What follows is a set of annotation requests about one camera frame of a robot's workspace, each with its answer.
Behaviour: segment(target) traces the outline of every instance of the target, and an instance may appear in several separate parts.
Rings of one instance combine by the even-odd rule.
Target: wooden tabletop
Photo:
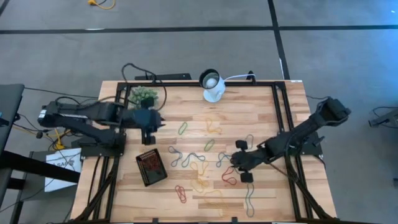
[[[116,81],[103,82],[99,97],[115,95],[117,84]],[[293,120],[298,125],[310,115],[304,86],[302,82],[286,81],[286,87]],[[164,98],[163,88],[154,89],[159,92],[161,102]],[[281,93],[279,101],[285,127],[288,127]],[[252,170],[254,193],[251,203],[255,209],[252,218],[246,214],[247,185],[240,183],[239,175],[235,172],[225,179],[235,177],[238,180],[236,185],[222,181],[222,174],[230,166],[228,160],[224,159],[221,167],[216,166],[220,152],[231,155],[238,151],[235,148],[237,139],[252,134],[256,145],[277,134],[279,128],[270,87],[230,86],[218,103],[206,102],[200,87],[167,87],[167,102],[160,113],[166,119],[166,126],[155,133],[156,145],[142,145],[141,132],[127,130],[127,144],[119,163],[111,222],[151,222],[152,218],[159,218],[160,222],[227,222],[231,221],[231,217],[237,217],[241,222],[295,220],[287,178],[271,166],[262,164]],[[206,129],[207,119],[213,121],[211,129],[220,128],[221,132],[209,133]],[[188,127],[182,135],[178,135],[178,129],[184,121]],[[211,139],[215,140],[215,144],[205,152],[204,147]],[[170,146],[182,152],[183,159],[190,152],[205,156],[209,165],[204,174],[201,175],[203,163],[194,157],[190,161],[195,161],[198,168],[195,164],[182,167],[182,160],[178,161],[176,167],[171,166],[178,154],[169,153]],[[136,156],[155,148],[159,150],[169,176],[145,187]],[[302,156],[302,160],[309,191],[327,213],[335,216],[323,164],[313,156]],[[71,218],[77,217],[86,207],[95,162],[96,158],[88,158],[83,163]],[[99,162],[92,195],[98,187],[101,163],[102,160]],[[283,159],[274,164],[285,170]],[[207,182],[208,186],[202,189],[198,179]],[[175,191],[176,185],[184,187],[186,203],[180,201]],[[300,211],[305,217],[299,189],[297,193]],[[107,195],[101,203],[100,218],[104,217]]]

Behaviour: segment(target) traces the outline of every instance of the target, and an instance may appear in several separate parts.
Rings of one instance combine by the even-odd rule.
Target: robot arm
[[[231,156],[233,167],[247,172],[261,163],[271,162],[285,155],[289,147],[296,148],[305,142],[306,138],[323,126],[338,126],[348,119],[351,111],[345,108],[339,100],[328,98],[318,104],[317,110],[306,121],[295,127],[293,130],[280,133],[278,136],[267,139],[257,145],[257,150],[246,152],[248,148],[245,141],[236,141],[236,147],[240,152]],[[250,177],[241,176],[242,181],[250,181]]]
[[[163,118],[156,110],[139,109],[126,110],[120,103],[96,102],[90,105],[74,105],[51,101],[42,107],[38,122],[46,128],[64,127],[76,133],[82,133],[95,140],[97,144],[114,147],[124,133],[117,133],[113,129],[98,129],[89,124],[98,124],[119,128],[141,129],[142,143],[155,144],[155,137],[151,133],[163,124]]]

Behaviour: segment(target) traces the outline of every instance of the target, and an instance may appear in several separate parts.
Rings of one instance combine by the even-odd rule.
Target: black mesh basket
[[[157,149],[137,156],[136,160],[145,187],[167,177],[166,170],[164,169],[162,159]]]

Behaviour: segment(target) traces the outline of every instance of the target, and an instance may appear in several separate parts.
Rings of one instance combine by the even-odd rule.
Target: green plant
[[[141,101],[144,99],[153,98],[155,101],[155,105],[157,103],[157,92],[150,88],[146,88],[144,86],[135,87],[131,90],[129,100],[133,101],[136,104],[130,103],[134,109],[141,108]]]

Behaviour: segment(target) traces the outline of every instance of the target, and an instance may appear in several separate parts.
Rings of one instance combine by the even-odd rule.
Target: red rubber band
[[[231,185],[236,185],[236,183],[237,183],[238,181],[236,180],[235,177],[230,177],[230,178],[228,178],[228,179],[224,179],[224,176],[230,175],[230,174],[232,174],[233,172],[234,172],[234,169],[232,169],[232,167],[228,167],[227,170],[224,172],[224,174],[221,176],[221,178],[223,179],[223,181],[224,181],[224,182],[227,182],[227,183],[229,183],[229,184],[231,184]]]
[[[185,189],[179,185],[175,186],[175,191],[180,198],[181,203],[186,203],[187,202],[187,196],[185,195]]]

